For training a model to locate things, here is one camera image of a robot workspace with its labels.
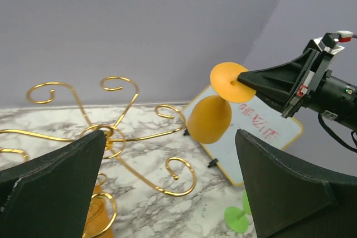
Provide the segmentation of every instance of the gold metal stand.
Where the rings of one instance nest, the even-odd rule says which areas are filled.
[[[69,84],[66,83],[62,83],[62,82],[47,82],[44,84],[40,84],[37,86],[34,86],[32,88],[29,89],[29,91],[27,92],[26,96],[27,99],[34,103],[34,104],[47,104],[52,102],[55,99],[55,90],[51,89],[50,90],[50,98],[48,100],[35,100],[32,98],[32,93],[33,91],[35,91],[38,88],[44,87],[44,86],[64,86],[66,88],[68,88],[72,94],[73,97],[75,98],[75,101],[84,117],[84,120],[86,121],[88,127],[85,128],[75,139],[66,139],[66,138],[58,138],[58,137],[53,137],[53,136],[49,136],[49,135],[43,135],[43,134],[39,134],[39,133],[33,133],[33,132],[28,132],[25,130],[19,130],[19,129],[2,129],[0,130],[0,134],[6,134],[6,133],[15,133],[15,134],[21,134],[21,135],[27,135],[27,136],[31,136],[31,137],[36,137],[36,138],[41,138],[41,139],[47,139],[47,140],[54,140],[57,142],[67,142],[67,143],[71,143],[73,141],[75,141],[76,139],[82,137],[86,132],[88,131],[94,131],[94,130],[103,130],[105,133],[105,136],[107,138],[107,143],[105,146],[105,150],[111,152],[110,156],[104,156],[103,159],[111,159],[111,158],[115,158],[120,164],[122,164],[123,166],[126,167],[127,170],[129,170],[131,173],[133,173],[137,178],[139,178],[142,182],[146,183],[148,186],[150,186],[151,188],[153,188],[154,190],[158,191],[158,192],[162,192],[166,195],[170,195],[170,196],[185,196],[188,195],[190,192],[193,191],[193,189],[196,186],[196,181],[197,181],[197,176],[196,173],[194,171],[194,169],[191,167],[191,165],[185,161],[182,158],[179,157],[171,157],[169,159],[166,160],[165,163],[165,167],[168,170],[168,172],[170,173],[170,175],[174,178],[174,180],[178,180],[179,176],[170,168],[170,162],[171,161],[179,161],[181,163],[183,163],[191,172],[192,174],[192,185],[189,187],[189,189],[187,189],[184,192],[171,192],[169,190],[165,190],[157,185],[155,185],[154,183],[152,183],[151,181],[149,181],[147,178],[145,178],[143,175],[141,175],[139,172],[137,172],[134,168],[132,168],[123,158],[122,158],[122,152],[125,149],[126,146],[126,142],[135,142],[135,141],[141,141],[141,140],[147,140],[147,139],[153,139],[153,138],[158,138],[158,137],[162,137],[165,135],[169,135],[175,132],[178,132],[180,130],[182,130],[185,126],[186,126],[186,120],[185,117],[183,116],[183,114],[176,108],[170,106],[170,105],[159,105],[157,107],[155,107],[155,112],[158,116],[162,117],[162,118],[167,118],[167,119],[173,119],[172,115],[166,115],[166,114],[162,114],[159,112],[160,109],[170,109],[175,111],[179,116],[180,119],[182,121],[182,124],[179,128],[176,128],[174,130],[169,130],[163,133],[158,133],[158,134],[152,134],[149,136],[144,136],[144,137],[137,137],[137,138],[131,138],[131,139],[126,139],[125,135],[118,129],[118,125],[120,124],[120,122],[123,120],[123,118],[125,117],[125,115],[127,114],[128,110],[130,109],[130,107],[133,105],[133,103],[135,102],[135,100],[138,98],[139,95],[139,87],[137,86],[137,84],[133,81],[131,81],[128,78],[124,78],[124,77],[120,77],[120,76],[111,76],[111,77],[107,77],[105,79],[103,79],[100,82],[100,86],[106,90],[106,91],[117,91],[117,90],[121,90],[122,87],[117,87],[117,88],[108,88],[105,86],[105,82],[107,80],[124,80],[130,84],[132,84],[135,88],[135,94],[132,98],[132,100],[130,101],[130,103],[128,104],[128,106],[125,108],[124,112],[120,115],[120,117],[117,119],[117,121],[113,124],[113,125],[105,125],[105,124],[93,124],[91,122],[91,120],[89,119],[87,113],[85,112],[85,109],[83,107],[82,102],[80,101],[78,94],[76,93],[75,89],[70,86]],[[112,138],[114,133],[118,133],[121,138],[120,139],[114,139]],[[121,148],[119,151],[115,151],[113,149],[114,145],[116,143],[121,143]],[[24,157],[24,160],[27,161],[28,160],[28,155],[26,154],[25,151],[20,150],[20,149],[5,149],[5,148],[0,148],[0,153],[18,153],[21,154]],[[99,237],[102,236],[102,234],[106,233],[111,225],[113,224],[115,217],[117,215],[117,205],[115,202],[115,199],[108,193],[105,192],[100,192],[100,193],[94,193],[92,195],[92,203],[93,200],[95,200],[96,198],[102,198],[102,197],[106,197],[112,204],[113,206],[113,216],[112,219],[109,221],[108,225],[103,228],[101,230],[101,232],[99,232],[96,235],[91,235],[88,236],[86,234],[83,235],[83,237]]]

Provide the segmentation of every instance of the whiteboard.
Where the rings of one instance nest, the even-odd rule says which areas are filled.
[[[212,95],[217,95],[217,93],[211,86],[201,92],[182,111],[186,119],[189,118],[193,108],[201,99]],[[271,146],[284,149],[302,134],[303,127],[294,118],[282,118],[279,112],[270,108],[257,97],[246,103],[230,103],[230,105],[232,121],[228,130],[216,143],[202,144],[202,147],[212,159],[217,158],[218,167],[232,184],[238,186],[243,184],[243,176],[235,147],[235,135],[238,129],[250,132]]]

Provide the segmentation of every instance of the marble surface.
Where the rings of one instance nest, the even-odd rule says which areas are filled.
[[[94,124],[113,124],[123,107],[88,107]],[[178,119],[169,120],[155,114],[153,107],[132,107],[120,123],[126,137],[137,137],[165,132],[180,126]],[[0,110],[0,129],[22,129],[63,138],[75,138],[86,122],[80,111],[73,108],[10,109]],[[130,142],[122,158],[133,168],[144,174],[153,183],[171,191],[181,192],[191,185],[191,173],[179,162],[172,168],[180,176],[178,181],[165,170],[165,160],[181,157],[187,160],[197,174],[197,185],[193,192],[184,197],[171,197],[147,186],[127,171],[116,159],[103,160],[100,171],[108,176],[103,190],[117,200],[118,216],[113,225],[115,237],[256,237],[252,218],[245,234],[230,231],[223,218],[229,206],[242,207],[243,187],[232,186],[218,168],[207,168],[210,157],[199,144],[183,131],[164,137]],[[0,147],[25,150],[35,158],[65,145],[17,134],[2,134]],[[0,154],[0,169],[21,162],[20,156]]]

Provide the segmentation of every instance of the gold metal scroll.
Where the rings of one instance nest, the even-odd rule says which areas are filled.
[[[94,186],[82,238],[94,238],[99,236],[102,238],[113,238],[114,236],[110,227],[117,217],[117,203],[110,194],[102,191],[102,185],[107,181],[107,175],[98,173],[97,181],[99,181],[99,183]],[[108,217],[108,211],[103,197],[106,197],[112,206],[113,215],[111,219]]]
[[[132,84],[135,88],[135,93],[132,97],[132,100],[129,102],[129,104],[126,106],[126,108],[124,109],[124,111],[122,112],[122,114],[120,115],[120,117],[117,119],[117,121],[113,124],[113,125],[107,125],[107,124],[93,124],[91,122],[91,120],[89,119],[88,114],[86,113],[82,102],[80,101],[77,92],[75,91],[75,89],[70,86],[69,84],[66,83],[62,83],[62,82],[47,82],[47,83],[43,83],[43,84],[39,84],[36,85],[32,88],[29,89],[29,91],[27,92],[26,96],[27,99],[34,103],[34,104],[48,104],[52,101],[54,101],[55,99],[55,90],[54,89],[50,89],[50,97],[47,100],[35,100],[32,97],[33,92],[38,89],[38,88],[42,88],[45,86],[63,86],[67,89],[69,89],[77,103],[78,108],[80,109],[82,116],[84,118],[84,120],[86,121],[88,127],[85,128],[80,134],[78,134],[76,136],[76,138],[74,139],[67,139],[67,138],[59,138],[59,137],[54,137],[54,136],[50,136],[50,135],[44,135],[44,134],[40,134],[40,133],[34,133],[34,132],[28,132],[25,130],[19,130],[19,129],[2,129],[0,130],[0,134],[20,134],[20,135],[27,135],[30,137],[34,137],[34,138],[41,138],[41,139],[47,139],[47,140],[53,140],[53,141],[57,141],[57,142],[67,142],[67,143],[71,143],[74,142],[76,139],[80,138],[81,136],[83,136],[86,132],[88,131],[94,131],[94,130],[103,130],[105,133],[105,136],[107,138],[107,143],[105,146],[105,150],[107,152],[111,152],[110,156],[104,156],[104,159],[116,159],[120,164],[122,164],[124,167],[126,167],[126,169],[128,171],[130,171],[131,173],[133,173],[137,178],[139,178],[142,182],[144,182],[145,184],[147,184],[148,186],[150,186],[151,188],[153,188],[154,190],[158,191],[158,192],[162,192],[166,195],[170,195],[170,196],[184,196],[184,195],[188,195],[190,192],[193,191],[193,189],[196,186],[196,182],[197,182],[197,176],[196,176],[196,172],[194,171],[194,169],[192,168],[192,166],[190,165],[190,163],[188,163],[187,161],[185,161],[182,158],[179,157],[171,157],[169,159],[166,160],[165,162],[165,167],[168,170],[169,174],[174,178],[174,180],[178,180],[179,176],[171,169],[170,167],[170,162],[172,161],[179,161],[181,163],[183,163],[191,172],[192,175],[192,185],[189,187],[189,189],[187,189],[186,191],[183,192],[179,192],[179,193],[174,193],[168,190],[165,190],[157,185],[155,185],[154,183],[152,183],[151,181],[149,181],[147,178],[145,178],[143,175],[141,175],[139,172],[137,172],[133,167],[131,167],[123,158],[122,158],[122,153],[126,147],[126,142],[138,142],[138,141],[142,141],[142,140],[147,140],[147,139],[153,139],[153,138],[158,138],[158,137],[162,137],[165,135],[170,135],[173,134],[175,132],[178,132],[180,130],[182,130],[185,126],[186,126],[186,120],[184,115],[175,107],[172,107],[170,105],[158,105],[157,107],[155,107],[155,113],[162,117],[162,118],[167,118],[167,119],[174,119],[174,116],[172,115],[166,115],[166,114],[162,114],[160,113],[161,109],[170,109],[172,111],[174,111],[181,119],[182,124],[173,130],[168,130],[166,132],[163,133],[156,133],[156,134],[152,134],[152,135],[147,135],[147,136],[143,136],[143,137],[136,137],[136,138],[125,138],[125,135],[118,129],[118,126],[120,125],[121,121],[124,119],[125,115],[128,113],[128,110],[132,107],[133,103],[135,102],[135,100],[138,98],[139,95],[139,87],[138,85],[133,82],[132,80],[125,78],[125,77],[120,77],[120,76],[110,76],[107,77],[105,79],[103,79],[100,82],[101,87],[106,90],[106,91],[118,91],[121,90],[123,87],[117,87],[117,88],[109,88],[107,86],[105,86],[105,83],[108,80],[121,80],[121,81],[125,81],[128,82],[130,84]],[[121,138],[112,138],[112,136],[114,135],[114,133],[118,133]],[[116,151],[114,150],[114,145],[116,143],[121,143],[121,148],[120,150]],[[25,155],[27,156],[27,154],[19,149],[0,149],[0,153],[4,153],[4,152],[12,152],[12,153],[21,153],[24,156],[24,159],[26,160],[27,158],[25,157]],[[99,193],[99,194],[95,194],[92,196],[92,198],[102,198],[102,197],[106,197],[108,198],[112,205],[113,208],[115,208],[114,211],[116,211],[116,204],[114,205],[113,203],[113,199],[112,197],[107,194],[107,193]],[[113,215],[113,218],[110,221],[110,225],[107,226],[107,228],[110,228],[111,224],[114,222],[115,220],[115,216],[116,216],[116,212]]]

